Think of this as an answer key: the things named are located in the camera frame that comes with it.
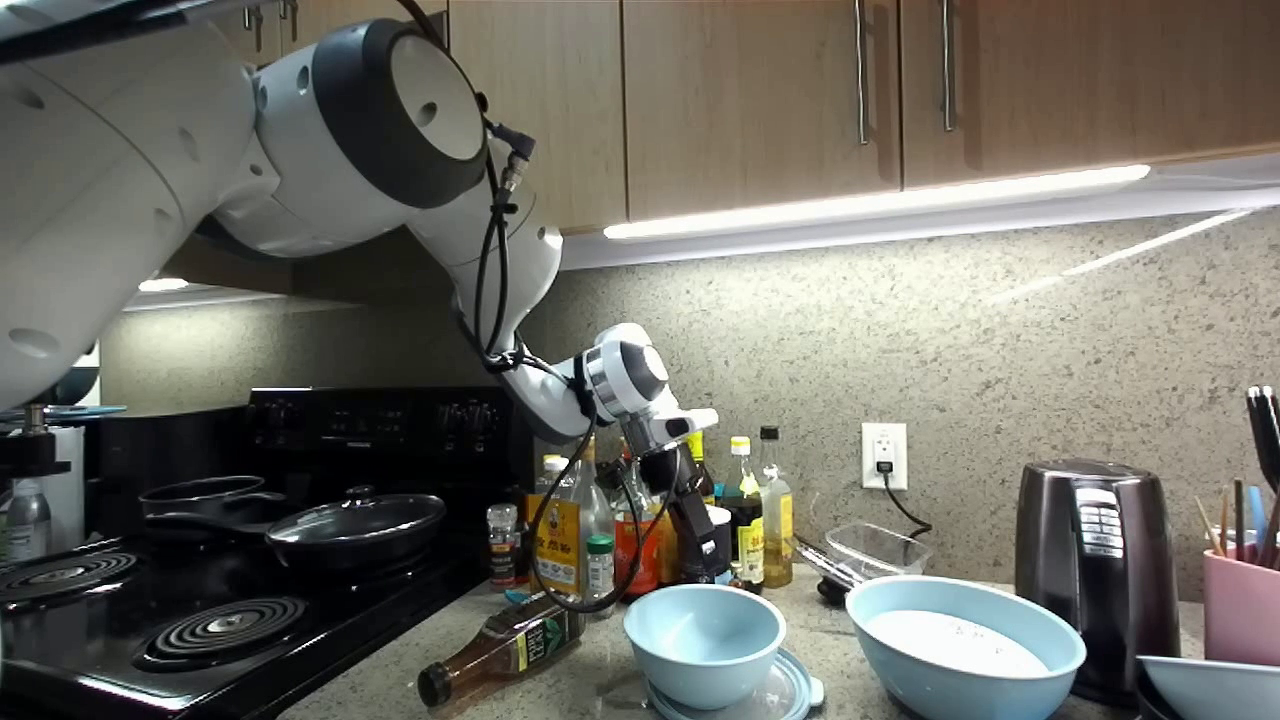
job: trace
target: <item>pink container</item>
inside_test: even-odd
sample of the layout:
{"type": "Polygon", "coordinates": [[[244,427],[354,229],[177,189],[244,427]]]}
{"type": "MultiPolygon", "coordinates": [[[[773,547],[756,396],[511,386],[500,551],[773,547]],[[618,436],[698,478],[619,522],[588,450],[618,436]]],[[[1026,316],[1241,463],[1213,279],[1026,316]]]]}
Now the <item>pink container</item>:
{"type": "Polygon", "coordinates": [[[1280,665],[1280,566],[1203,555],[1203,655],[1280,665]]]}

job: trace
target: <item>white bowl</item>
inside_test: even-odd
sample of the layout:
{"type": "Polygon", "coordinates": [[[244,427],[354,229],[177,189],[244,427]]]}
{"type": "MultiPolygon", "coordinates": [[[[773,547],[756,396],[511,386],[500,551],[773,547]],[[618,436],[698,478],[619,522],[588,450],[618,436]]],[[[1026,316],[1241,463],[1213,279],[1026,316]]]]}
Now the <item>white bowl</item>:
{"type": "Polygon", "coordinates": [[[967,578],[882,576],[844,607],[882,683],[921,717],[1043,720],[1085,665],[1073,625],[967,578]]]}
{"type": "Polygon", "coordinates": [[[1156,692],[1179,720],[1215,717],[1277,717],[1280,711],[1280,668],[1277,665],[1220,665],[1190,655],[1140,655],[1156,692]]]}
{"type": "Polygon", "coordinates": [[[645,680],[683,708],[730,708],[765,683],[788,621],[753,592],[674,583],[630,607],[645,680]]]}

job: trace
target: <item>electrical outlet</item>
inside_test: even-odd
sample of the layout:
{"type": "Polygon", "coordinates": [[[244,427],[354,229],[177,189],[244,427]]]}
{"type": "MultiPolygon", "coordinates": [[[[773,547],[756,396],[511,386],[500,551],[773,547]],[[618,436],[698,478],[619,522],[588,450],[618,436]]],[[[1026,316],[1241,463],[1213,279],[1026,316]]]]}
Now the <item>electrical outlet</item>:
{"type": "Polygon", "coordinates": [[[866,425],[866,488],[883,488],[877,460],[893,463],[888,488],[909,488],[909,425],[866,425]]]}

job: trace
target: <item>electric kettle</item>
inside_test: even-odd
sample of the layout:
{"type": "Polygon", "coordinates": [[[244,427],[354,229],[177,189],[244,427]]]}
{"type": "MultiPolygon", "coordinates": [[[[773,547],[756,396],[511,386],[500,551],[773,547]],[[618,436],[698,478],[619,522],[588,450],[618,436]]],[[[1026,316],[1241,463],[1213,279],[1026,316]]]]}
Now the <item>electric kettle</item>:
{"type": "Polygon", "coordinates": [[[1077,695],[1135,708],[1135,655],[1179,655],[1161,478],[1103,460],[1027,463],[1018,500],[1018,596],[1085,636],[1077,695]]]}

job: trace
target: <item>under-cabinet light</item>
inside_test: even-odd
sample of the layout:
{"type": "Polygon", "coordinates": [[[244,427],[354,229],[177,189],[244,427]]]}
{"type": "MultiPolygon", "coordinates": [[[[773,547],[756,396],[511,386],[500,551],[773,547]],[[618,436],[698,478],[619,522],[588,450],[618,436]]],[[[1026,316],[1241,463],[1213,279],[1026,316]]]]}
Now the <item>under-cabinet light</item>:
{"type": "Polygon", "coordinates": [[[934,189],[906,189],[906,192],[662,216],[662,219],[637,219],[637,223],[608,223],[604,237],[608,238],[680,238],[680,237],[725,237],[725,231],[760,231],[760,229],[795,229],[795,223],[839,223],[839,219],[869,219],[869,216],[896,216],[896,213],[944,213],[944,209],[1121,189],[1121,184],[1143,178],[1148,172],[1154,172],[1148,162],[1103,162],[1103,167],[1077,167],[1077,172],[995,174],[995,178],[934,184],[934,189]]]}
{"type": "Polygon", "coordinates": [[[139,279],[135,287],[139,292],[181,292],[181,287],[188,287],[188,279],[183,277],[151,277],[151,279],[139,279]]]}

